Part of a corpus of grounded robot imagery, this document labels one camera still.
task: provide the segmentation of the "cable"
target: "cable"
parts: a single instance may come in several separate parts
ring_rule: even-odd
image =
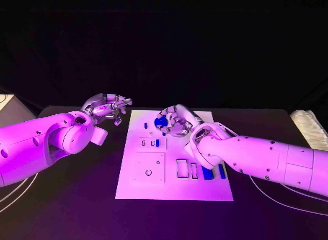
[[[287,188],[292,192],[294,192],[294,193],[303,195],[304,197],[312,198],[312,199],[316,199],[316,200],[323,201],[323,202],[328,203],[328,200],[320,199],[320,198],[317,198],[317,197],[315,197],[315,196],[310,196],[310,195],[307,195],[307,194],[303,194],[302,192],[293,190],[292,188],[289,188],[289,187],[287,187],[286,185],[283,185],[283,184],[281,184],[281,186],[283,186],[284,188]]]
[[[17,188],[12,190],[12,192],[0,200],[0,203],[15,193],[15,191],[21,188],[23,184],[25,183],[28,179],[23,181],[23,183],[17,186]]]
[[[309,214],[316,214],[316,215],[320,215],[320,216],[326,216],[326,217],[328,217],[328,214],[317,213],[317,212],[313,212],[313,211],[307,211],[307,210],[294,208],[294,207],[287,206],[287,205],[284,205],[283,203],[277,202],[277,201],[261,191],[261,189],[258,188],[258,186],[257,186],[257,184],[254,183],[253,179],[251,179],[251,182],[253,182],[254,186],[257,187],[258,191],[263,193],[263,195],[264,195],[273,202],[276,202],[277,204],[280,204],[281,206],[284,206],[284,207],[287,207],[287,208],[290,208],[290,209],[294,209],[294,210],[297,210],[297,211],[306,212],[306,213],[309,213]]]
[[[1,212],[15,203],[15,201],[21,198],[21,196],[24,195],[24,193],[27,192],[28,188],[31,187],[31,185],[33,185],[33,183],[34,183],[34,181],[35,181],[37,175],[38,175],[38,173],[35,174],[35,177],[34,177],[34,179],[33,179],[33,181],[31,181],[27,189],[24,190],[24,192],[20,194],[20,196],[15,198],[15,200],[8,204],[8,206],[0,211],[0,213],[1,213]]]
[[[2,91],[0,91],[1,94],[5,95],[5,93]],[[5,99],[0,102],[0,104],[7,100],[7,95],[5,95]]]

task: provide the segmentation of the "dark tabletop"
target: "dark tabletop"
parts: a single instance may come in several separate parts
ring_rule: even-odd
[[[40,117],[79,109],[51,106]],[[283,110],[194,110],[211,111],[214,121],[243,136],[307,147]],[[328,217],[276,204],[248,176],[228,166],[234,202],[115,199],[129,116],[130,111],[117,127],[113,121],[100,124],[109,132],[102,147],[90,143],[38,174],[21,199],[0,214],[0,239],[328,239]],[[328,203],[302,197],[271,182],[254,181],[277,201],[328,214]],[[0,188],[0,196],[12,189]]]

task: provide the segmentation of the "black curtain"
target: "black curtain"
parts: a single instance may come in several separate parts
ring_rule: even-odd
[[[328,1],[241,7],[0,6],[0,89],[35,112],[116,93],[135,107],[313,110],[328,130]]]

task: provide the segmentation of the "white board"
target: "white board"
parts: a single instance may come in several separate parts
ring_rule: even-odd
[[[162,136],[155,129],[153,120],[158,113],[159,111],[132,111],[115,198],[233,201],[228,178],[221,179],[215,167],[214,179],[204,180],[201,164],[184,150],[189,135],[184,138]],[[211,112],[195,113],[207,123],[214,122]],[[156,143],[156,140],[159,140],[159,147],[151,146],[151,141]],[[188,178],[178,178],[176,160],[187,160]]]

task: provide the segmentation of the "robotic arm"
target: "robotic arm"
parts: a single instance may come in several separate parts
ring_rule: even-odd
[[[185,150],[207,169],[224,161],[237,172],[328,197],[328,151],[238,136],[220,123],[204,123],[182,105],[158,118],[168,114],[171,127],[156,128],[175,137],[192,132]]]
[[[122,122],[132,100],[99,94],[80,111],[38,118],[0,128],[0,188],[20,182],[50,167],[59,159],[77,154],[89,142],[102,145],[107,132],[96,127],[105,119]]]

